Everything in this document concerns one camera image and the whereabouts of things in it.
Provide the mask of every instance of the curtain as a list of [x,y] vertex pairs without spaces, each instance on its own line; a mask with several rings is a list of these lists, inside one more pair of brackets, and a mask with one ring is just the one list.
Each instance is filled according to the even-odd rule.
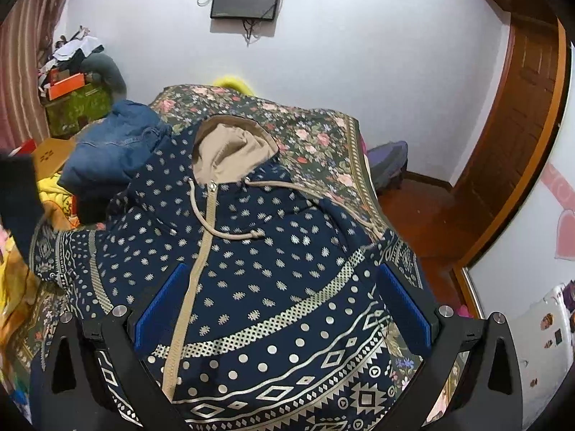
[[37,71],[52,53],[65,0],[18,0],[0,26],[0,148],[49,137]]

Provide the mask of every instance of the blue gripper pad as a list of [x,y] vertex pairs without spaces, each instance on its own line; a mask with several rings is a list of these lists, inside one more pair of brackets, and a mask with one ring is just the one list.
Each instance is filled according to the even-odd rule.
[[190,283],[190,267],[178,264],[152,300],[140,312],[134,310],[137,321],[133,328],[134,351],[141,357],[157,347],[157,335],[166,326],[174,325],[183,297]]
[[382,264],[377,287],[411,353],[427,358],[439,331],[435,301],[413,287],[393,263]]

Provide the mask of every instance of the white cloth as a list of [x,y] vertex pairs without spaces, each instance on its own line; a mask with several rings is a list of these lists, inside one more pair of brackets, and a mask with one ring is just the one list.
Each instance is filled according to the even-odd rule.
[[74,39],[55,51],[54,58],[58,61],[69,60],[77,50],[81,50],[84,56],[88,57],[100,45],[102,45],[102,42],[96,37],[85,36],[82,40]]

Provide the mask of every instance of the pink heart decoration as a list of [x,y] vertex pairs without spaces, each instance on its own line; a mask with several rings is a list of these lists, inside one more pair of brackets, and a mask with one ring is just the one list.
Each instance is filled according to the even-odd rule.
[[556,259],[575,261],[575,213],[565,209],[557,223]]

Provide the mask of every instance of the yellow round object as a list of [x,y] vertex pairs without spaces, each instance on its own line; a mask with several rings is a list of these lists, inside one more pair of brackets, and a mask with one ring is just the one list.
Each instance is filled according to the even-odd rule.
[[233,89],[234,91],[238,91],[245,95],[255,95],[244,81],[234,76],[220,77],[213,82],[213,85],[217,87],[225,87],[226,89]]

